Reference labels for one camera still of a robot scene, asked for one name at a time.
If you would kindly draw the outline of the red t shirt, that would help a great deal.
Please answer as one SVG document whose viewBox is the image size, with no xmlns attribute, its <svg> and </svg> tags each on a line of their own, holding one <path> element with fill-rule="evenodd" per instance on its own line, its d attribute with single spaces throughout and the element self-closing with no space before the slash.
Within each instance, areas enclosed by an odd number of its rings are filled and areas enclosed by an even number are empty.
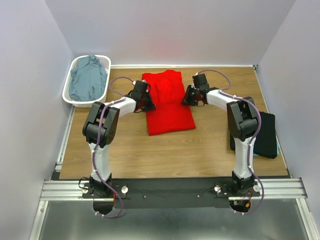
<svg viewBox="0 0 320 240">
<path fill-rule="evenodd" d="M 196 128 L 190 107 L 181 104 L 185 89 L 182 74 L 168 69 L 160 73 L 143 73 L 142 79 L 151 86 L 150 96 L 155 110 L 146 113 L 150 136 Z"/>
</svg>

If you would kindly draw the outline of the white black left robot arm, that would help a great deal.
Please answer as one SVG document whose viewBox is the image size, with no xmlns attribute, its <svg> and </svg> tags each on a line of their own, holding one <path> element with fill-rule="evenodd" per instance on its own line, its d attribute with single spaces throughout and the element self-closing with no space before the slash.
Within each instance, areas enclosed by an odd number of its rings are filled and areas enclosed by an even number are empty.
<svg viewBox="0 0 320 240">
<path fill-rule="evenodd" d="M 110 144 L 116 136 L 119 118 L 137 112 L 156 109 L 151 97 L 151 85 L 145 80 L 133 83 L 133 90 L 111 102 L 96 101 L 92 104 L 82 128 L 82 134 L 91 152 L 92 172 L 88 186 L 89 194 L 100 198 L 115 197 L 112 190 L 112 173 L 109 164 Z"/>
</svg>

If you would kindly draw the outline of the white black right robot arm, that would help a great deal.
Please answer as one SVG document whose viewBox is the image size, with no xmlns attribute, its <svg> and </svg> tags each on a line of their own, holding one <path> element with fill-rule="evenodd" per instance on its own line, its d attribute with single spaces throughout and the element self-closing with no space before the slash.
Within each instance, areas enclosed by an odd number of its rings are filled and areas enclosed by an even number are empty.
<svg viewBox="0 0 320 240">
<path fill-rule="evenodd" d="M 239 97 L 210 87 L 203 73 L 194 75 L 192 79 L 193 84 L 187 87 L 181 103 L 197 106 L 201 101 L 226 111 L 228 130 L 235 143 L 230 191 L 241 196 L 255 185 L 253 150 L 262 126 L 261 114 L 251 97 Z"/>
</svg>

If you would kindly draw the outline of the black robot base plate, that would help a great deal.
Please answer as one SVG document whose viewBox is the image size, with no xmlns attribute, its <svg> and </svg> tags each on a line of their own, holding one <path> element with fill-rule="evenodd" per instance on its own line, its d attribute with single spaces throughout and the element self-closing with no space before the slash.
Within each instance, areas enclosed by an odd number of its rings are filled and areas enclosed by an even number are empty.
<svg viewBox="0 0 320 240">
<path fill-rule="evenodd" d="M 230 177 L 114 178 L 107 183 L 83 177 L 78 186 L 84 199 L 93 200 L 93 209 L 236 208 L 248 212 L 251 199 L 260 196 L 260 187 L 251 179 L 237 185 Z"/>
</svg>

